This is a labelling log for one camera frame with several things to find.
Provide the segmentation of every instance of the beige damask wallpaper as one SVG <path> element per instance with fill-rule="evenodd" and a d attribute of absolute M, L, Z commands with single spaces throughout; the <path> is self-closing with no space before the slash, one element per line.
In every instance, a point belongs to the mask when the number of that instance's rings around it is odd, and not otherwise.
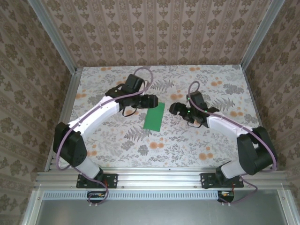
<path fill-rule="evenodd" d="M 300 1 L 286 0 L 246 70 L 300 209 Z"/>
<path fill-rule="evenodd" d="M 19 224 L 70 74 L 26 0 L 0 0 L 0 225 Z"/>
<path fill-rule="evenodd" d="M 270 0 L 42 0 L 78 67 L 239 64 Z"/>

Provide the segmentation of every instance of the wire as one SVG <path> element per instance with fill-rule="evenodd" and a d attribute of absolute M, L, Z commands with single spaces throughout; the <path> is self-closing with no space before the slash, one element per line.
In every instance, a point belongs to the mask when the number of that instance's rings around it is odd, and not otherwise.
<path fill-rule="evenodd" d="M 237 203 L 240 203 L 240 202 L 244 201 L 245 199 L 249 198 L 250 196 L 254 195 L 254 194 L 257 192 L 258 187 L 257 187 L 256 185 L 251 184 L 250 182 L 246 181 L 242 176 L 240 176 L 240 178 L 241 178 L 242 181 L 245 182 L 246 184 L 248 184 L 248 185 L 254 187 L 255 190 L 252 191 L 250 194 L 246 195 L 245 197 L 243 197 L 243 198 L 241 198 L 241 199 L 239 199 L 239 200 L 237 200 L 237 201 L 235 201 L 235 202 L 228 202 L 228 201 L 226 201 L 224 198 L 220 198 L 220 197 L 219 197 L 220 200 L 222 200 L 223 202 L 225 202 L 225 203 L 227 203 L 227 204 L 233 205 L 233 204 L 237 204 Z"/>
<path fill-rule="evenodd" d="M 147 86 L 146 86 L 143 90 L 138 91 L 138 92 L 133 93 L 133 94 L 127 94 L 127 95 L 115 97 L 115 98 L 109 99 L 109 100 L 107 100 L 107 101 L 105 101 L 105 102 L 103 102 L 103 103 L 100 103 L 97 107 L 95 107 L 95 108 L 94 108 L 93 110 L 91 110 L 88 114 L 86 114 L 84 117 L 82 117 L 82 118 L 81 118 L 74 126 L 72 126 L 72 127 L 67 131 L 67 133 L 65 134 L 65 136 L 62 138 L 62 140 L 61 140 L 61 142 L 60 142 L 60 145 L 59 145 L 59 147 L 58 147 L 57 153 L 56 153 L 56 154 L 57 154 L 57 156 L 56 156 L 56 168 L 57 168 L 59 171 L 64 171 L 64 170 L 68 169 L 68 168 L 71 166 L 71 165 L 68 165 L 68 166 L 66 166 L 66 167 L 64 167 L 64 168 L 60 168 L 60 166 L 59 166 L 60 152 L 61 152 L 62 146 L 64 145 L 66 139 L 68 138 L 68 136 L 70 135 L 70 133 L 71 133 L 77 126 L 79 126 L 85 119 L 87 119 L 87 118 L 88 118 L 90 115 L 92 115 L 96 110 L 98 110 L 99 108 L 103 107 L 104 105 L 106 105 L 106 104 L 108 104 L 108 103 L 110 103 L 110 102 L 112 102 L 112 101 L 116 101 L 116 100 L 122 99 L 122 98 L 127 98 L 127 97 L 132 97 L 132 96 L 140 95 L 140 94 L 146 92 L 146 91 L 150 88 L 150 86 L 151 86 L 152 83 L 153 83 L 154 75 L 153 75 L 152 71 L 151 71 L 150 69 L 148 69 L 147 67 L 140 67 L 140 68 L 136 69 L 135 72 L 134 72 L 134 75 L 136 74 L 137 71 L 139 71 L 139 70 L 141 70 L 141 69 L 146 69 L 146 70 L 148 70 L 149 73 L 150 73 L 150 75 L 151 75 L 151 80 L 150 80 L 150 82 L 147 84 Z M 94 179 L 92 179 L 92 178 L 89 178 L 89 177 L 86 176 L 84 173 L 82 173 L 81 171 L 79 171 L 77 168 L 74 168 L 74 169 L 77 170 L 77 171 L 78 171 L 83 177 L 85 177 L 86 179 L 88 179 L 88 180 L 90 180 L 90 181 L 93 181 L 93 182 L 96 182 L 96 183 L 102 185 L 102 186 L 106 189 L 105 197 L 104 197 L 104 199 L 100 202 L 100 204 L 103 203 L 103 202 L 105 201 L 105 199 L 108 197 L 108 188 L 107 188 L 107 186 L 106 186 L 104 183 L 102 183 L 102 182 L 100 182 L 100 181 L 98 181 L 98 180 L 94 180 Z"/>
<path fill-rule="evenodd" d="M 206 113 L 206 114 L 208 114 L 208 115 L 211 115 L 211 116 L 215 116 L 215 117 L 219 117 L 219 118 L 221 118 L 221 119 L 224 119 L 224 120 L 226 120 L 226 121 L 232 123 L 233 125 L 236 125 L 236 126 L 238 126 L 239 128 L 241 128 L 241 129 L 247 131 L 248 133 L 250 133 L 254 138 L 256 138 L 256 139 L 257 139 L 257 140 L 258 140 L 258 141 L 266 148 L 266 150 L 267 150 L 267 151 L 269 152 L 269 154 L 271 155 L 272 162 L 273 162 L 273 166 L 272 166 L 271 171 L 275 171 L 275 170 L 277 169 L 277 164 L 276 164 L 275 156 L 274 156 L 272 150 L 268 147 L 268 145 L 267 145 L 267 144 L 266 144 L 259 136 L 257 136 L 255 133 L 253 133 L 251 130 L 249 130 L 248 128 L 244 127 L 243 125 L 241 125 L 241 124 L 239 124 L 239 123 L 237 123 L 237 122 L 235 122 L 235 121 L 233 121 L 233 120 L 231 120 L 231 119 L 229 119 L 229 118 L 227 118 L 227 117 L 225 117 L 225 116 L 221 116 L 221 115 L 219 115 L 219 114 L 215 114 L 215 113 L 211 113 L 211 112 L 206 112 L 205 110 L 199 108 L 199 107 L 193 102 L 193 100 L 192 100 L 192 98 L 191 98 L 191 88 L 192 88 L 192 86 L 193 86 L 194 83 L 197 83 L 197 84 L 198 84 L 198 87 L 197 87 L 197 90 L 196 90 L 196 91 L 198 91 L 198 90 L 199 90 L 199 87 L 200 87 L 200 83 L 199 83 L 198 81 L 194 81 L 194 82 L 192 82 L 192 83 L 190 84 L 190 86 L 189 86 L 189 88 L 188 88 L 188 93 L 187 93 L 187 94 L 188 94 L 188 97 L 189 97 L 189 100 L 190 100 L 191 104 L 192 104 L 197 110 L 199 110 L 199 111 L 201 111 L 201 112 L 203 112 L 203 113 Z"/>
<path fill-rule="evenodd" d="M 193 127 L 193 128 L 200 128 L 200 127 L 202 126 L 202 124 L 200 124 L 198 127 L 195 127 L 194 125 L 190 125 L 188 122 L 187 122 L 187 125 L 188 125 L 189 127 Z"/>
<path fill-rule="evenodd" d="M 124 116 L 124 117 L 132 116 L 133 114 L 135 114 L 136 110 L 137 109 L 135 109 L 135 111 L 133 113 L 129 114 L 129 115 L 124 115 L 124 112 L 125 112 L 125 108 L 124 108 L 123 111 L 122 111 L 122 116 Z"/>

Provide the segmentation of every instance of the vent slot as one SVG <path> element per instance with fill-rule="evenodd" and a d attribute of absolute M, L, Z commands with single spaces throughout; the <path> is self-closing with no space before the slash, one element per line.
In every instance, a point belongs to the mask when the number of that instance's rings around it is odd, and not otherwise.
<path fill-rule="evenodd" d="M 45 191 L 43 200 L 87 200 L 86 197 L 87 192 L 88 191 Z M 107 199 L 108 200 L 215 200 L 218 199 L 218 191 L 111 190 L 109 192 L 109 196 Z"/>

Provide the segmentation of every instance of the aluminum frame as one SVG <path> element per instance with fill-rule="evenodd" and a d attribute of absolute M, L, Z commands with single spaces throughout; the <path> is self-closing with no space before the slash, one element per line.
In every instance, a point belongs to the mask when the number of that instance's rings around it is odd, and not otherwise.
<path fill-rule="evenodd" d="M 45 200 L 87 200 L 89 191 L 45 191 Z M 217 200 L 218 191 L 124 191 L 111 189 L 107 200 Z"/>
<path fill-rule="evenodd" d="M 68 50 L 68 45 L 65 44 L 65 42 L 59 35 L 59 32 L 57 31 L 55 24 L 50 19 L 47 9 L 43 5 L 42 1 L 28 0 L 28 2 L 30 3 L 34 12 L 37 14 L 38 19 L 42 23 L 44 29 L 47 31 L 50 39 L 54 43 L 54 46 L 59 52 L 61 58 L 64 60 L 70 73 L 74 75 L 76 71 L 76 63 Z"/>
<path fill-rule="evenodd" d="M 261 24 L 259 25 L 248 49 L 245 52 L 245 55 L 243 56 L 242 61 L 240 62 L 243 70 L 246 70 L 249 66 L 252 58 L 267 35 L 269 28 L 273 24 L 284 2 L 285 0 L 275 0 L 271 2 L 265 16 L 261 21 Z"/>
<path fill-rule="evenodd" d="M 78 69 L 72 77 L 65 103 L 61 112 L 60 121 L 68 122 L 71 116 L 74 100 L 82 75 L 82 68 Z M 259 118 L 247 77 L 244 73 L 248 89 Z M 103 167 L 105 173 L 117 173 L 119 175 L 118 191 L 202 191 L 200 173 L 214 173 L 214 167 L 170 167 L 170 168 L 128 168 L 128 167 Z M 45 172 L 39 172 L 36 177 L 34 190 L 32 192 L 27 211 L 24 216 L 23 225 L 35 225 L 44 192 L 49 190 L 59 190 L 75 192 L 78 173 L 74 169 L 60 172 L 56 169 L 54 152 L 50 151 Z M 283 208 L 288 225 L 300 224 L 299 214 L 292 194 L 288 189 L 285 179 L 285 172 L 276 171 L 272 173 L 260 172 L 254 176 L 244 176 L 250 183 L 258 186 L 262 190 L 277 190 L 280 203 Z M 250 186 L 236 188 L 235 191 L 251 190 Z M 224 188 L 212 188 L 209 190 L 226 190 Z"/>

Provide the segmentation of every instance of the robotic arm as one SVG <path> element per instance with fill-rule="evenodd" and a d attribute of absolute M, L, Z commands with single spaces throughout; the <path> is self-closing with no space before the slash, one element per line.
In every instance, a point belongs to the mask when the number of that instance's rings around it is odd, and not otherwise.
<path fill-rule="evenodd" d="M 216 169 L 215 174 L 206 174 L 205 182 L 202 182 L 203 188 L 232 187 L 233 182 L 238 183 L 240 175 L 254 175 L 272 164 L 273 161 L 270 153 L 251 134 L 240 128 L 241 126 L 239 127 L 224 120 L 223 118 L 225 116 L 219 112 L 218 109 L 214 107 L 208 108 L 200 92 L 195 91 L 191 93 L 190 96 L 192 99 L 187 96 L 188 102 L 192 100 L 204 111 L 213 113 L 214 115 L 220 115 L 221 117 L 208 115 L 197 110 L 192 104 L 186 106 L 182 103 L 172 104 L 169 112 L 173 115 L 179 113 L 179 116 L 188 123 L 194 123 L 196 120 L 200 125 L 215 129 L 228 136 L 231 140 L 236 141 L 238 145 L 239 159 L 221 165 Z M 259 136 L 271 149 L 277 161 L 277 155 L 266 129 L 263 127 L 243 127 Z"/>
<path fill-rule="evenodd" d="M 158 105 L 158 98 L 155 95 L 132 95 L 130 97 L 120 98 L 124 95 L 137 93 L 142 84 L 145 86 L 145 81 L 142 78 L 130 74 L 125 84 L 120 84 L 108 90 L 99 103 L 83 116 L 69 124 L 64 124 L 63 122 L 59 123 L 55 128 L 53 142 L 54 152 L 58 152 L 59 145 L 70 128 L 78 124 L 67 136 L 61 148 L 60 157 L 87 177 L 102 181 L 104 175 L 103 170 L 87 157 L 84 140 L 106 119 L 124 110 L 127 106 L 131 106 L 135 109 L 155 108 Z"/>

